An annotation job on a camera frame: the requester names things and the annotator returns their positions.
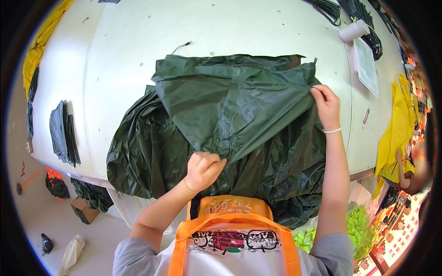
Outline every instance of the paper sheet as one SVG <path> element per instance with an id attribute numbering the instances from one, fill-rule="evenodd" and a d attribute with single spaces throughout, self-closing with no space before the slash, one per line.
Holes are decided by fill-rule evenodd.
<path id="1" fill-rule="evenodd" d="M 358 66 L 359 80 L 371 91 L 371 93 L 373 93 L 373 95 L 376 96 L 376 98 L 379 98 L 373 51 L 362 38 L 353 40 L 353 45 L 356 55 L 356 64 Z"/>

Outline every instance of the orange apron strap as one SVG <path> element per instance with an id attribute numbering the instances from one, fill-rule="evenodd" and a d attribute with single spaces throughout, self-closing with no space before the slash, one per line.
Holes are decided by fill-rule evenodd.
<path id="1" fill-rule="evenodd" d="M 268 218 L 257 214 L 244 213 L 213 213 L 203 217 L 198 217 L 193 220 L 182 222 L 177 229 L 175 238 L 175 248 L 172 253 L 172 258 L 169 266 L 169 276 L 183 275 L 184 272 L 184 258 L 187 248 L 187 239 L 196 231 L 204 228 L 207 224 L 220 222 L 234 222 L 234 223 L 253 223 L 260 221 L 280 230 L 281 240 L 283 245 L 284 258 L 286 261 L 286 274 L 293 276 L 301 276 L 301 269 L 297 256 L 295 242 L 293 241 L 292 233 L 289 228 L 279 225 Z"/>

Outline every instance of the yellow garment pile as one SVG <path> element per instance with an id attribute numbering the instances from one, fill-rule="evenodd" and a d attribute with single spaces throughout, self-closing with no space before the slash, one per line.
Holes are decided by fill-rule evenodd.
<path id="1" fill-rule="evenodd" d="M 64 0 L 58 7 L 56 7 L 46 18 L 43 25 L 38 30 L 34 41 L 26 53 L 25 62 L 23 64 L 23 87 L 26 89 L 26 100 L 28 98 L 30 81 L 34 74 L 35 68 L 38 66 L 42 58 L 43 50 L 49 40 L 52 32 L 60 21 L 63 13 L 70 7 L 74 0 Z"/>
<path id="2" fill-rule="evenodd" d="M 394 171 L 393 168 L 397 166 L 396 149 L 399 148 L 404 156 L 405 147 L 414 131 L 415 111 L 412 108 L 412 99 L 407 88 L 409 82 L 402 74 L 399 74 L 399 81 L 402 91 L 397 81 L 392 84 L 392 117 L 384 135 L 379 139 L 375 175 L 379 173 L 383 175 L 383 170 Z M 395 183 L 399 182 L 397 173 L 388 174 L 388 179 Z"/>

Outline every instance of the dark green fabric bundle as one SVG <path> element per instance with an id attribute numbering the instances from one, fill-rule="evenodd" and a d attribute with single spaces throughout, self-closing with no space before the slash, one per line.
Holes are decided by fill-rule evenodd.
<path id="1" fill-rule="evenodd" d="M 158 198 L 187 173 L 194 151 L 228 159 L 199 197 L 269 200 L 290 228 L 321 201 L 325 136 L 309 90 L 315 64 L 281 57 L 179 57 L 157 61 L 146 94 L 125 114 L 107 156 L 119 191 Z"/>
<path id="2" fill-rule="evenodd" d="M 109 207 L 114 205 L 106 188 L 92 185 L 75 178 L 71 178 L 71 183 L 74 185 L 75 193 L 89 201 L 89 207 L 91 209 L 99 208 L 103 213 L 106 213 Z"/>

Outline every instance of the white plastic crate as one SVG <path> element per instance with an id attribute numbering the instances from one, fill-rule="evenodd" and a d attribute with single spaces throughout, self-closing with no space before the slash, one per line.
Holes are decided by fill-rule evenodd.
<path id="1" fill-rule="evenodd" d="M 132 229 L 132 226 L 137 220 L 138 216 L 141 214 L 141 211 L 143 211 L 144 208 L 146 208 L 148 205 L 152 204 L 156 200 L 155 198 L 145 199 L 141 197 L 126 195 L 113 189 L 107 189 L 107 191 L 118 211 L 120 212 L 121 217 L 123 217 L 123 220 L 126 222 L 127 226 L 129 226 L 130 229 Z M 172 227 L 169 226 L 164 234 L 171 233 Z"/>

